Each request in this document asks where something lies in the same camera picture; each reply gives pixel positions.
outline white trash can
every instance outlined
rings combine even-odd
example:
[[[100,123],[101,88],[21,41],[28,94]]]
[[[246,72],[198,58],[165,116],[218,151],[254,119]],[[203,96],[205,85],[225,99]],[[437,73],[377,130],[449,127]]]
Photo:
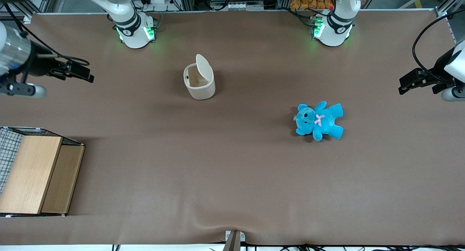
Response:
[[[213,69],[200,54],[195,56],[195,61],[184,69],[184,84],[194,99],[211,98],[216,90]]]

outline teddy bear leg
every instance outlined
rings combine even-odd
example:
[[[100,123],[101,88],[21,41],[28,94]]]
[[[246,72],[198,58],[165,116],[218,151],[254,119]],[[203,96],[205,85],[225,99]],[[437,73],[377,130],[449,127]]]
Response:
[[[342,133],[344,132],[344,128],[341,126],[334,125],[328,132],[328,135],[334,137],[335,139],[340,139]]]
[[[328,109],[334,118],[342,117],[344,115],[344,111],[342,110],[341,104],[332,105]]]

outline pink bow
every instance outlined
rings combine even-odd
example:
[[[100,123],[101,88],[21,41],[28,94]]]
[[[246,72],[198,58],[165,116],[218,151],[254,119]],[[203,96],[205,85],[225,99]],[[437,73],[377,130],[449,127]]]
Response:
[[[321,127],[321,119],[324,118],[324,115],[315,115],[317,120],[315,120],[315,124],[318,124]]]

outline trash can lid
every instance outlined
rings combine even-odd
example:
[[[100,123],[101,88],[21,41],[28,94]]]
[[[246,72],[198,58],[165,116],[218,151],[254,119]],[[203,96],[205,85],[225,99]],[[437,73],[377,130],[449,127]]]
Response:
[[[213,80],[213,75],[211,72],[211,66],[208,64],[208,61],[201,54],[195,56],[195,62],[197,64],[197,69],[204,79],[208,82]]]

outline wooden panel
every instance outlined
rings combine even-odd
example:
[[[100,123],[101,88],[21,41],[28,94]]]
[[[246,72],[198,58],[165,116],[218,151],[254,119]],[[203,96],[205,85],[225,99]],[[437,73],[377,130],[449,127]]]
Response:
[[[43,213],[68,213],[83,154],[84,146],[61,146],[42,206]]]
[[[38,214],[61,146],[61,137],[23,137],[5,189],[1,213]]]

